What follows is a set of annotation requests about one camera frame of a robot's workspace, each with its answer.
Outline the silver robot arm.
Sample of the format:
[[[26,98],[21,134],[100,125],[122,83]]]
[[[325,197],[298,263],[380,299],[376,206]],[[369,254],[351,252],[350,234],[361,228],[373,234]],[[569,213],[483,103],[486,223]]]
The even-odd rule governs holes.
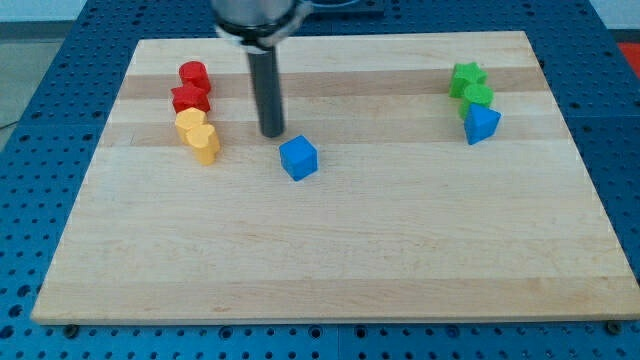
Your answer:
[[[313,11],[302,0],[212,0],[218,35],[247,54],[259,129],[275,138],[284,133],[277,45],[297,31]]]

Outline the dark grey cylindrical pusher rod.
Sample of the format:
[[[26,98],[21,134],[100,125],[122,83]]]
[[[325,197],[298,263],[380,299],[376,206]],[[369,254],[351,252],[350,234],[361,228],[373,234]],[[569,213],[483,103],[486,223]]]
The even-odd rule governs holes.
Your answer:
[[[285,120],[275,48],[261,54],[248,54],[258,124],[261,134],[276,138],[284,133]]]

